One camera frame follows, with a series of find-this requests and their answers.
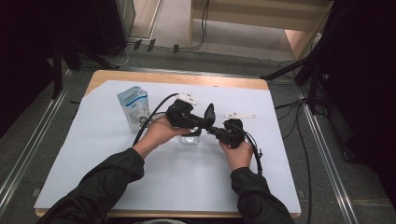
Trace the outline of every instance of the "table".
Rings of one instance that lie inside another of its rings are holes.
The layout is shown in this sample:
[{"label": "table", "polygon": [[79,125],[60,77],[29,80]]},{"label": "table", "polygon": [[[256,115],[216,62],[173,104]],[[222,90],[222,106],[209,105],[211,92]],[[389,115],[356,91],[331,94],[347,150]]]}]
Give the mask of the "table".
[{"label": "table", "polygon": [[[243,122],[255,136],[259,147],[263,147],[263,174],[267,177],[270,190],[288,207],[293,217],[300,215],[301,208],[289,162],[271,95],[264,80],[97,71],[92,76],[86,96],[81,101],[69,134],[37,199],[35,209],[39,216],[43,216],[57,200],[74,188],[93,166],[132,144],[135,134],[129,130],[116,93],[133,85],[148,91],[150,108],[156,106],[167,95],[162,95],[167,91],[191,90],[198,101],[192,113],[202,116],[208,101],[213,102],[217,114],[215,125],[218,127],[225,111],[236,109],[239,112],[244,109],[243,112],[249,112],[245,105],[221,106],[222,102],[234,102],[241,92],[246,93],[243,97],[248,93],[261,94],[266,106],[260,106],[262,110],[257,111],[255,119],[243,119]],[[260,99],[252,97],[246,99],[245,104],[259,102]],[[262,122],[265,122],[266,128],[251,128]],[[259,136],[260,133],[265,133],[265,136]],[[253,159],[250,168],[256,172],[254,163]],[[144,178],[129,185],[108,214],[110,217],[239,217],[237,197],[230,186],[230,169],[217,140],[211,135],[203,134],[200,144],[188,147],[172,139],[151,152],[146,158],[145,171]],[[169,172],[176,172],[176,177],[168,178]],[[69,181],[61,182],[65,177]]]},{"label": "table", "polygon": [[[324,28],[333,1],[328,0],[210,0],[207,19],[285,29],[296,60]],[[193,20],[201,20],[206,0],[191,1],[189,48]]]}]

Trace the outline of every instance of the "floor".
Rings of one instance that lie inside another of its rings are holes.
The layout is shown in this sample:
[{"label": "floor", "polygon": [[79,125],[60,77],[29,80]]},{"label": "floor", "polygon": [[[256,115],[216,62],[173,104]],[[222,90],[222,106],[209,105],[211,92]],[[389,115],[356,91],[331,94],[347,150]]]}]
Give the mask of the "floor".
[{"label": "floor", "polygon": [[[158,18],[152,24],[154,28],[151,39],[156,40],[155,46],[168,48],[172,48],[174,45],[179,45],[180,48],[186,48],[188,46],[190,9],[191,1],[162,0]],[[201,28],[201,20],[194,20],[192,33],[193,47],[201,42]],[[207,21],[205,30],[205,44],[196,51],[221,52],[222,54],[233,56],[276,61],[294,60],[284,30],[217,21]]]},{"label": "floor", "polygon": [[[166,7],[166,2],[169,1],[164,1],[163,7]],[[280,36],[277,37],[279,40],[285,37],[279,31],[274,31],[274,36]],[[243,36],[237,36],[236,38],[244,39]],[[211,39],[208,38],[208,45],[212,46],[211,44]],[[274,53],[273,49],[278,49],[279,46],[284,47],[282,47],[282,50],[278,50],[279,52]],[[173,49],[160,48],[160,46],[152,52],[147,52],[147,46],[137,50],[129,48],[127,49],[129,60],[120,67],[120,70],[192,71],[227,77],[258,78],[261,75],[271,74],[279,67],[290,63],[281,62],[292,60],[288,56],[288,54],[292,55],[290,50],[285,47],[287,44],[281,41],[279,46],[263,48],[262,53],[253,50],[249,55],[247,55],[249,53],[248,49],[247,53],[243,53],[244,55],[235,55],[237,53],[233,53],[234,50],[222,51],[222,48],[217,48],[213,52],[209,50],[206,52],[181,51],[177,54],[173,53]],[[252,56],[255,54],[260,54],[260,57]],[[68,85],[65,85],[66,91],[62,98],[59,98],[59,101],[51,101],[52,86],[49,85],[20,116],[7,134],[0,139],[0,153],[2,155],[0,158],[0,183],[2,185],[7,182],[7,178],[12,174],[12,169],[18,162],[20,155],[26,151],[31,152],[29,155],[31,160],[27,162],[26,169],[21,171],[19,185],[14,189],[15,191],[10,192],[12,197],[6,202],[7,206],[0,210],[0,223],[36,223],[38,221],[33,209],[36,200],[35,189],[40,190],[45,183],[50,167],[67,136],[73,117],[77,113],[78,104],[76,102],[82,99],[93,72],[102,69],[100,65],[84,55],[80,55],[80,59],[83,65],[79,71],[66,71],[64,69],[64,81]],[[120,52],[118,56],[111,58],[111,60],[116,63],[125,63],[127,57],[124,52]],[[293,73],[289,73],[268,82],[275,105],[288,104],[304,97],[309,83],[303,87],[297,87],[290,79],[293,76]],[[320,91],[318,96],[326,99],[326,92]],[[54,102],[59,102],[56,105],[59,108],[56,113],[50,116],[47,129],[38,141],[39,144],[30,147],[30,137],[34,134],[41,118],[46,115],[49,105],[54,104]],[[295,222],[307,223],[308,205],[311,200],[311,223],[396,223],[395,210],[389,203],[376,173],[364,164],[350,164],[344,161],[342,144],[336,138],[328,118],[316,115],[314,118],[319,124],[330,158],[351,201],[353,214],[356,216],[356,220],[354,218],[352,220],[346,219],[334,191],[332,176],[329,175],[328,167],[317,144],[318,139],[311,129],[310,119],[312,117],[307,116],[305,112],[299,116],[301,129],[299,132],[297,128],[292,129],[296,119],[295,112],[296,107],[291,110],[288,116],[279,121],[279,128],[283,136],[286,136],[292,130],[290,136],[284,139],[284,145],[303,211],[299,217],[295,218]],[[276,113],[280,118],[288,113],[288,109],[279,109]],[[310,164],[311,199],[309,198],[306,158],[299,133],[303,136]]]},{"label": "floor", "polygon": [[134,25],[130,38],[151,39],[155,22],[162,8],[162,0],[134,0]]}]

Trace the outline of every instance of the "metal rail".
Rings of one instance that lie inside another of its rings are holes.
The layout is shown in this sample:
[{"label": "metal rail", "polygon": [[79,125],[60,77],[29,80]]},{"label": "metal rail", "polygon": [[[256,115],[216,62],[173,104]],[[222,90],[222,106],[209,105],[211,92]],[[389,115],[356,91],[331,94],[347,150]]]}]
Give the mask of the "metal rail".
[{"label": "metal rail", "polygon": [[[302,88],[298,87],[298,92],[301,99],[307,97],[305,91]],[[335,198],[337,199],[338,205],[340,206],[344,220],[347,224],[358,224],[359,221],[353,209],[352,202],[349,199],[347,190],[344,187],[343,181],[341,180],[337,168],[332,160],[332,154],[321,132],[317,117],[311,114],[307,106],[304,107],[304,112],[317,143],[320,157],[323,160],[324,167],[330,179],[330,183],[332,184],[332,189],[334,190]]]},{"label": "metal rail", "polygon": [[32,161],[35,152],[38,149],[38,146],[41,143],[41,140],[44,137],[48,127],[50,126],[53,118],[55,117],[56,112],[59,109],[62,101],[64,100],[64,96],[67,93],[69,78],[71,77],[71,70],[67,70],[64,74],[64,88],[58,94],[58,97],[51,100],[49,106],[44,113],[43,117],[41,118],[40,122],[36,126],[32,136],[30,137],[28,143],[26,144],[25,148],[23,149],[20,157],[18,158],[17,162],[15,162],[14,167],[12,168],[11,172],[9,173],[6,181],[3,183],[0,189],[0,217],[6,211],[7,205],[12,198],[15,190],[17,189],[18,185],[23,178],[24,173],[27,170],[30,162]]}]

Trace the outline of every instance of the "black sleeve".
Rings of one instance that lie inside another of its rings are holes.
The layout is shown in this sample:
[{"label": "black sleeve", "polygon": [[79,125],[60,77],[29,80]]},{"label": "black sleeve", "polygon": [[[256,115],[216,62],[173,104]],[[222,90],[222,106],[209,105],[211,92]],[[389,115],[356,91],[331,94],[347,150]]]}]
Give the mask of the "black sleeve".
[{"label": "black sleeve", "polygon": [[271,194],[263,176],[243,167],[231,173],[231,180],[245,223],[294,223],[286,206]]},{"label": "black sleeve", "polygon": [[89,171],[37,224],[105,223],[127,185],[143,177],[144,163],[132,148],[110,156]]}]

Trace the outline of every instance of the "person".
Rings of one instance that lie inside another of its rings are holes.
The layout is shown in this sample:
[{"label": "person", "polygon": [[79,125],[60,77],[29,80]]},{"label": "person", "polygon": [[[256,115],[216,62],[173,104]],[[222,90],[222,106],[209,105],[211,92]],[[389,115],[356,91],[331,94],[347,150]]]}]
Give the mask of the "person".
[{"label": "person", "polygon": [[[152,121],[144,137],[133,147],[111,155],[90,170],[78,186],[59,200],[37,221],[44,223],[105,223],[127,185],[144,176],[144,159],[171,138],[189,133],[172,127],[166,116]],[[245,223],[294,223],[286,206],[271,194],[266,180],[249,170],[251,146],[238,148],[219,142],[232,170],[232,189],[238,195],[238,210]]]}]

